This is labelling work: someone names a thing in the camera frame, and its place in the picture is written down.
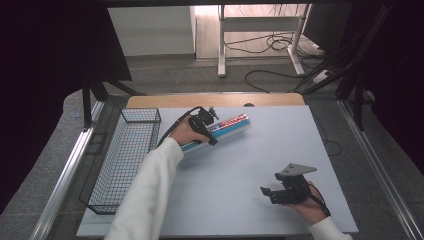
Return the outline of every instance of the cable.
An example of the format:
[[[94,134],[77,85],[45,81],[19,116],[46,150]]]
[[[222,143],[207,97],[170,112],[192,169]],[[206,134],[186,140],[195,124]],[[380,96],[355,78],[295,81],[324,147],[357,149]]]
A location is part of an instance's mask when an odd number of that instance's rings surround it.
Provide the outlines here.
[[[330,210],[328,209],[327,204],[325,204],[325,200],[322,197],[321,192],[314,185],[309,184],[309,183],[308,183],[308,185],[311,186],[311,187],[313,187],[318,192],[318,194],[321,197],[322,201],[319,200],[319,198],[317,198],[314,195],[312,195],[312,193],[309,194],[309,198],[312,199],[314,202],[316,202],[321,207],[321,209],[324,212],[325,216],[327,216],[327,217],[331,216]]]
[[[328,140],[327,132],[325,131],[324,127],[322,126],[322,123],[319,120],[318,116],[315,114],[314,111],[312,111],[312,109],[311,109],[311,113],[312,113],[313,117],[315,118],[315,121],[318,123],[318,126],[321,128],[322,134],[324,135],[324,138],[321,139],[322,142],[324,143],[324,146],[327,146],[328,143],[333,143],[333,144],[336,144],[337,147],[338,147],[338,150],[337,150],[336,153],[333,153],[333,154],[328,154],[327,153],[327,155],[329,157],[340,155],[340,153],[342,153],[342,146],[338,142],[336,142],[336,141]]]
[[[190,115],[190,113],[192,113],[193,111],[195,111],[197,109],[201,109],[201,108],[202,107],[200,107],[200,106],[192,108],[191,110],[184,113],[181,117],[179,117],[177,119],[177,121],[175,121],[174,124],[172,124],[172,126],[165,132],[165,134],[163,134],[162,138],[158,142],[157,147],[159,147],[163,143],[165,138],[169,136],[169,134],[178,126],[178,124],[180,124],[184,120],[184,118],[186,118],[188,115]]]
[[[289,77],[289,78],[303,78],[303,77],[299,77],[299,76],[290,76],[290,75],[286,75],[286,74],[283,74],[283,73],[277,73],[277,72],[272,72],[272,71],[267,71],[267,70],[253,70],[253,71],[250,71],[250,72],[248,72],[246,75],[244,75],[244,81],[246,82],[246,84],[247,85],[249,85],[249,86],[251,86],[251,87],[253,87],[253,88],[256,88],[256,89],[258,89],[258,90],[260,90],[260,91],[262,91],[262,92],[265,92],[265,93],[270,93],[269,91],[267,91],[267,90],[265,90],[265,89],[263,89],[263,88],[260,88],[260,87],[257,87],[257,86],[255,86],[255,85],[253,85],[252,83],[250,83],[249,82],[249,80],[247,79],[247,77],[250,75],[250,74],[252,74],[252,73],[256,73],[256,72],[261,72],[261,73],[271,73],[271,74],[275,74],[275,75],[279,75],[279,76],[283,76],[283,77]]]

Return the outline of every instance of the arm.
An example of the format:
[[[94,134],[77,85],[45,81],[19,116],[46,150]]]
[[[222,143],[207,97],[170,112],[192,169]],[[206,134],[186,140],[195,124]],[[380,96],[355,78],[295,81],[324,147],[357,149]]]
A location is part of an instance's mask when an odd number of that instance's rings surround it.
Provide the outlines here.
[[[183,158],[180,145],[193,140],[209,141],[193,132],[185,119],[145,157],[105,239],[159,238],[176,167]]]
[[[321,195],[315,187],[310,186],[312,194],[323,201]],[[334,224],[331,217],[326,217],[321,207],[308,198],[300,204],[288,204],[288,207],[295,209],[307,221],[309,231],[315,240],[352,240],[348,234],[343,234]]]

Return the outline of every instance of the wire basket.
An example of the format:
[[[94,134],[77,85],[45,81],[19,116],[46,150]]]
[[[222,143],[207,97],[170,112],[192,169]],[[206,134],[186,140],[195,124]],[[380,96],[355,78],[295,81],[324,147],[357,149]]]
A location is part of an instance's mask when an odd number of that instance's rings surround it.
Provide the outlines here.
[[[89,209],[116,213],[139,165],[156,147],[160,122],[158,109],[122,109],[104,160],[93,163],[80,195]]]

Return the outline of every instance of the metal rail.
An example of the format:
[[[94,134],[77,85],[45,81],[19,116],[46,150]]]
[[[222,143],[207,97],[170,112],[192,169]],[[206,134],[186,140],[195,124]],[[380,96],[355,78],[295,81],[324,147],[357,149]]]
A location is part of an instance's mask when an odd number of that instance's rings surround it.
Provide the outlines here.
[[[405,200],[402,198],[392,180],[390,179],[386,169],[382,165],[377,153],[374,151],[374,148],[369,142],[365,132],[361,131],[356,125],[355,120],[352,117],[352,110],[348,105],[349,103],[347,100],[339,100],[338,104],[350,128],[352,129],[356,140],[362,148],[362,151],[364,152],[365,157],[371,166],[371,169],[373,170],[378,182],[380,183],[381,188],[383,189],[387,199],[392,205],[393,210],[399,218],[400,224],[408,235],[408,238],[411,240],[424,239],[422,231],[419,229],[414,216],[406,205]]]
[[[72,178],[78,169],[79,162],[84,153],[84,149],[90,140],[93,133],[96,120],[98,119],[100,112],[104,106],[103,102],[97,102],[94,105],[92,111],[93,124],[87,131],[81,132],[78,140],[71,152],[71,155],[66,162],[66,165],[56,183],[56,186],[50,195],[49,201],[46,204],[41,216],[38,220],[37,225],[30,237],[30,239],[46,239],[50,229],[53,226],[54,220],[62,206],[63,200],[65,199],[66,193],[68,192],[69,186],[71,185]]]

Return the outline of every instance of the hand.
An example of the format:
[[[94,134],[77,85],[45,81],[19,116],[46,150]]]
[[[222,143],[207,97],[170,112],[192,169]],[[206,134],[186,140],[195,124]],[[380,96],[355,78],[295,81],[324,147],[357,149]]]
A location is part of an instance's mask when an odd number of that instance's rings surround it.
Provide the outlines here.
[[[169,137],[173,138],[180,146],[187,143],[191,143],[194,140],[200,140],[202,142],[209,142],[209,138],[205,135],[196,133],[191,129],[188,119],[192,116],[187,116],[178,126],[171,132]]]
[[[309,186],[312,195],[323,201],[321,194],[319,194],[318,190],[313,187],[314,184],[311,181],[308,181],[308,183],[312,185]],[[295,209],[310,225],[318,223],[327,217],[321,207],[310,198],[307,198],[302,203],[287,204],[286,206]]]

